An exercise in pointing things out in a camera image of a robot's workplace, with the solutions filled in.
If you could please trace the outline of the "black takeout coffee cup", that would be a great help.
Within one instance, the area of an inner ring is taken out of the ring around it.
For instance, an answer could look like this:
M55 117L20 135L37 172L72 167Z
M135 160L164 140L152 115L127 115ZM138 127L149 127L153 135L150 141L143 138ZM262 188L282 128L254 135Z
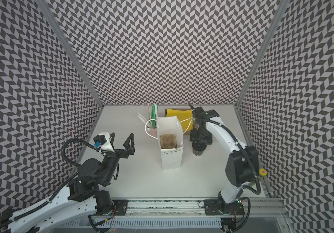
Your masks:
M206 148L207 145L204 143L192 143L192 151L195 156L201 156Z

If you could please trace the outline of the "white patterned gift bag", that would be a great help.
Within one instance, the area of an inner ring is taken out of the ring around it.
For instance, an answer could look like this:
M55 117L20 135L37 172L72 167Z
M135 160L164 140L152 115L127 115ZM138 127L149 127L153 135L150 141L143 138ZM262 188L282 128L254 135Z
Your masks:
M159 145L163 170L172 170L181 167L184 151L184 134L182 123L192 125L192 117L178 120L176 116L157 117L145 123L145 133L156 139Z

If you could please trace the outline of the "brown pulp cup carrier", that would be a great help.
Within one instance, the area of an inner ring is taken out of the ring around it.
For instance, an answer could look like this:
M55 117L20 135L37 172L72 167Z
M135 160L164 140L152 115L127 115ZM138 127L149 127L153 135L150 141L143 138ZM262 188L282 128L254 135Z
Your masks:
M176 149L177 139L175 134L164 134L160 136L161 149Z

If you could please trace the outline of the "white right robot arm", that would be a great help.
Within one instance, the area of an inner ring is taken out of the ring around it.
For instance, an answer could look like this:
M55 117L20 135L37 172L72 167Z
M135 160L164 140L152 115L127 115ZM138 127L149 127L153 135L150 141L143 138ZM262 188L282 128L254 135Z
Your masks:
M255 146L241 142L223 123L215 110L205 111L202 107L193 107L193 121L196 126L191 130L190 142L193 154L200 156L215 138L229 154L225 167L227 184L218 193L217 208L227 215L241 203L244 190L255 195L261 194L259 181L259 151Z

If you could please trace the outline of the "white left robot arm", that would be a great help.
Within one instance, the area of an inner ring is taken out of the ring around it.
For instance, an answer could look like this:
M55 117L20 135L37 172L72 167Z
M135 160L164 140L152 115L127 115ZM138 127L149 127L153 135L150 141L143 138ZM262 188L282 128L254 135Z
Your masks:
M76 167L74 175L63 182L49 197L18 211L5 211L0 221L0 233L44 233L80 217L88 217L92 228L101 232L93 222L94 216L107 221L125 215L128 201L113 201L108 191L100 190L117 180L120 159L135 153L134 134L123 143L123 149L113 146L115 133L102 132L94 144L72 138L61 147L61 156ZM91 158L79 164L66 155L68 146L81 143L103 155L103 160Z

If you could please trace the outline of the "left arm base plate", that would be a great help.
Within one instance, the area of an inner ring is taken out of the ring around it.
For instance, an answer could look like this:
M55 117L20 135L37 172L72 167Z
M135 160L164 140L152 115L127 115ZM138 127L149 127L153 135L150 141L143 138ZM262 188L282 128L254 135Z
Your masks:
M115 216L125 216L128 209L129 200L127 199L115 199L112 200L112 210Z

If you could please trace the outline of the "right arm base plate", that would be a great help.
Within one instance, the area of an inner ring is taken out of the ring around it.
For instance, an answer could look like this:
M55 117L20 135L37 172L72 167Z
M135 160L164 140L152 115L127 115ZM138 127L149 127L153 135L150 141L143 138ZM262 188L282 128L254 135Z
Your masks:
M227 204L221 203L217 199L206 199L204 200L204 210L207 216L242 216L245 214L243 205L238 201Z

